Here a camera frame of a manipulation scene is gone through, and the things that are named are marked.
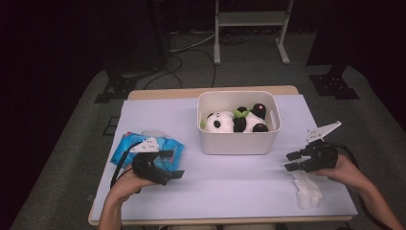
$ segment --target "panda plush toy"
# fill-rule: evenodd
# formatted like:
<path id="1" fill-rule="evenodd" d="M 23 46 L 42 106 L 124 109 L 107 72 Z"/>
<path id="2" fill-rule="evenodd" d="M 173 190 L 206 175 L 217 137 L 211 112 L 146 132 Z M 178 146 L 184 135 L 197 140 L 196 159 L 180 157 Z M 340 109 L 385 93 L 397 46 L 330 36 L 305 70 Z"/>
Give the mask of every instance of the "panda plush toy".
<path id="1" fill-rule="evenodd" d="M 266 107 L 262 103 L 256 103 L 249 110 L 244 106 L 234 111 L 234 132 L 267 132 L 265 124 Z"/>
<path id="2" fill-rule="evenodd" d="M 207 117 L 204 130 L 213 133 L 234 132 L 234 114 L 231 111 L 211 113 Z"/>

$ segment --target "gray floor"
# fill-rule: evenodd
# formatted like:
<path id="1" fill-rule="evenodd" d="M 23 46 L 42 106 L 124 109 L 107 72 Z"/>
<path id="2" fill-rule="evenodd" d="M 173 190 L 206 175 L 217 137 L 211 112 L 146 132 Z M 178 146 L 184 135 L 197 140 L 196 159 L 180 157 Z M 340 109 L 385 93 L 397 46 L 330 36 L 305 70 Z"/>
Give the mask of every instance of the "gray floor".
<path id="1" fill-rule="evenodd" d="M 319 97 L 309 74 L 323 74 L 329 66 L 305 66 L 315 34 L 288 34 L 285 48 L 291 63 L 283 65 L 273 41 L 276 34 L 251 35 L 237 46 L 221 47 L 221 65 L 215 67 L 214 87 L 291 84 L 308 103 L 318 126 L 336 121 L 342 125 L 326 138 L 345 144 L 355 154 L 361 170 L 382 191 L 396 215 L 406 226 L 406 136 L 392 115 L 372 92 L 367 80 L 348 67 L 343 78 L 354 88 L 359 100 L 337 101 Z M 201 37 L 175 35 L 173 48 L 193 44 Z M 213 56 L 213 46 L 197 48 Z M 184 88 L 210 87 L 214 67 L 200 52 L 178 55 L 183 60 L 176 75 Z M 179 61 L 171 58 L 168 68 Z M 136 89 L 143 89 L 153 77 L 142 79 Z M 36 182 L 30 197 L 11 229 L 96 229 L 87 217 L 96 194 L 113 137 L 102 135 L 109 119 L 120 116 L 123 100 L 94 103 L 108 81 L 104 71 L 94 77 L 84 92 L 56 147 Z M 153 82 L 147 89 L 179 88 L 172 75 Z M 358 216 L 350 221 L 354 229 L 370 229 L 351 194 Z M 336 229 L 343 222 L 288 223 L 289 230 Z"/>

